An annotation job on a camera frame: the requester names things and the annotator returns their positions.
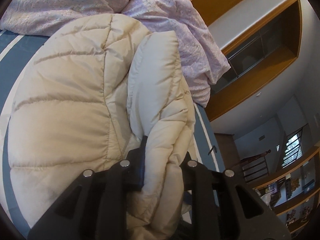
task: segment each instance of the window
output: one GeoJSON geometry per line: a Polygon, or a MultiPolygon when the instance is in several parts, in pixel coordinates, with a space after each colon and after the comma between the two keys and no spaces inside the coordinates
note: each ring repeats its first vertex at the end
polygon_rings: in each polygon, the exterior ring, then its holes
{"type": "Polygon", "coordinates": [[[284,163],[282,167],[286,167],[289,164],[293,163],[295,160],[302,156],[301,150],[301,136],[302,136],[302,128],[293,135],[287,142],[287,149],[285,150],[285,156],[283,158],[284,163]]]}
{"type": "Polygon", "coordinates": [[[282,44],[281,26],[279,15],[230,52],[226,57],[231,68],[211,86],[212,93],[218,93],[279,48],[282,44]]]}

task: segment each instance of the puffer jacket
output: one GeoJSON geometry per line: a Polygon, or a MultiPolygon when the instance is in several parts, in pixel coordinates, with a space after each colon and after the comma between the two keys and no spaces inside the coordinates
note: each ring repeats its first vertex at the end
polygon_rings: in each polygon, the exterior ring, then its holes
{"type": "Polygon", "coordinates": [[[30,227],[84,170],[146,146],[145,185],[128,197],[131,239],[165,239],[181,215],[179,165],[194,155],[194,107],[173,31],[101,14],[71,22],[28,63],[9,122],[13,190],[30,227]]]}

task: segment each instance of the purple blanket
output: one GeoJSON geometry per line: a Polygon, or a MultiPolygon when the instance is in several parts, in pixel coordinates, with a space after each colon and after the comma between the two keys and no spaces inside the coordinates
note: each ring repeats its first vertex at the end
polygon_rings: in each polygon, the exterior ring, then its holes
{"type": "Polygon", "coordinates": [[[13,0],[0,29],[51,36],[70,21],[101,13],[128,15],[153,32],[174,30],[192,98],[207,105],[209,85],[230,66],[190,0],[13,0]]]}

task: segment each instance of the mattress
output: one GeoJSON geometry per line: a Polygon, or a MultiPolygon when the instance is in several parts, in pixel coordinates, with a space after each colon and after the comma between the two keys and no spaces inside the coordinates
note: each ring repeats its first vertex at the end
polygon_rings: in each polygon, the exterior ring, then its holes
{"type": "MultiPolygon", "coordinates": [[[[47,40],[48,37],[44,36],[18,35],[0,30],[0,160],[2,163],[0,165],[0,204],[15,227],[25,237],[30,227],[20,212],[10,180],[7,149],[8,122],[13,98],[23,77],[25,66],[47,40]]],[[[210,170],[222,172],[225,166],[205,110],[195,104],[195,112],[194,144],[197,159],[210,170]]]]}

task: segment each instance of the silver bolt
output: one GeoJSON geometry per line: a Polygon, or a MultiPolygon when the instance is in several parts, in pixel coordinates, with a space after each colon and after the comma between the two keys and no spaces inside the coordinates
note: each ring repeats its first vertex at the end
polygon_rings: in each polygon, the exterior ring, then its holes
{"type": "Polygon", "coordinates": [[[197,166],[197,162],[196,161],[188,161],[188,166],[189,167],[196,167],[197,166]]]}
{"type": "Polygon", "coordinates": [[[224,174],[227,176],[227,177],[233,177],[235,175],[235,172],[233,170],[226,170],[224,172],[224,174]]]}
{"type": "Polygon", "coordinates": [[[120,165],[122,167],[128,167],[130,165],[130,162],[128,160],[123,160],[120,162],[120,165]]]}
{"type": "Polygon", "coordinates": [[[92,171],[92,170],[85,170],[85,171],[83,172],[83,176],[85,176],[86,178],[87,178],[87,177],[91,177],[92,174],[93,174],[93,171],[92,171]]]}

